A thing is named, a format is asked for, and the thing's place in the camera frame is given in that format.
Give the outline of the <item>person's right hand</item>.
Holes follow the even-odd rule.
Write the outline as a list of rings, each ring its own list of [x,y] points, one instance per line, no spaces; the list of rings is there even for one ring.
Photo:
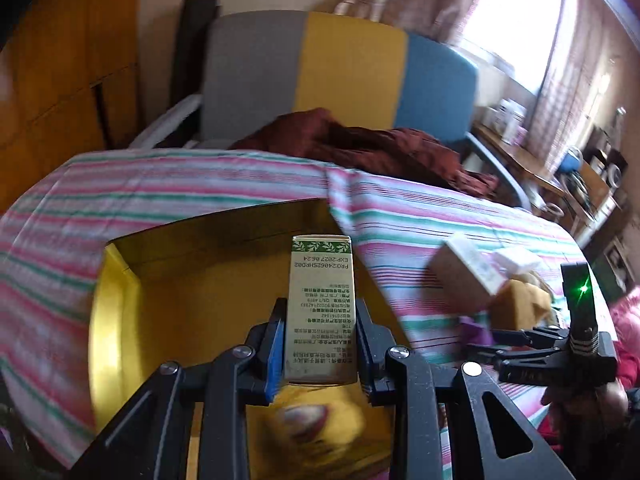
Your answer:
[[[623,426],[628,396],[619,380],[591,389],[546,389],[541,404],[549,408],[550,425],[560,434],[606,434]]]

